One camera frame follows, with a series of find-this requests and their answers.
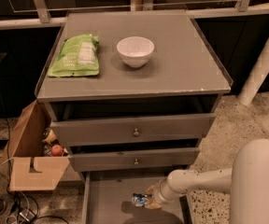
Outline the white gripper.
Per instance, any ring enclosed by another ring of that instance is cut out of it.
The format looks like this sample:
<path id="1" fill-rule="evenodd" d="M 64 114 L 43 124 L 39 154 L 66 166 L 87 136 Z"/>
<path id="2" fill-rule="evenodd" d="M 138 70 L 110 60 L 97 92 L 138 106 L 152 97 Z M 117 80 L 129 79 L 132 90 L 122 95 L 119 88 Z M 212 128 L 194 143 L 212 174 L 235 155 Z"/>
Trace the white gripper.
<path id="1" fill-rule="evenodd" d="M 161 204 L 170 203 L 177 197 L 177 194 L 170 189 L 166 179 L 160 180 L 155 185 L 148 187 L 146 194 L 153 195 L 155 200 L 148 201 L 145 204 L 145 208 L 150 210 L 161 209 Z"/>

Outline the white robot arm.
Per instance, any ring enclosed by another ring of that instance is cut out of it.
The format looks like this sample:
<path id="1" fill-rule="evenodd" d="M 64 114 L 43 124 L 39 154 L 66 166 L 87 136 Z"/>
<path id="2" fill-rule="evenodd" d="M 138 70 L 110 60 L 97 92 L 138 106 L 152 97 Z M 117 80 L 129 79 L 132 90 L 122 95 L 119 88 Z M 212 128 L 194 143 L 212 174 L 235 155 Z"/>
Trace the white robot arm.
<path id="1" fill-rule="evenodd" d="M 249 26 L 249 33 L 261 42 L 248 49 L 258 53 L 238 93 L 241 105 L 250 105 L 269 74 L 269 32 L 262 21 Z M 162 206 L 194 190 L 230 195 L 229 224 L 269 224 L 269 139 L 256 139 L 242 146 L 228 169 L 198 173 L 175 170 L 152 187 L 151 200 Z"/>

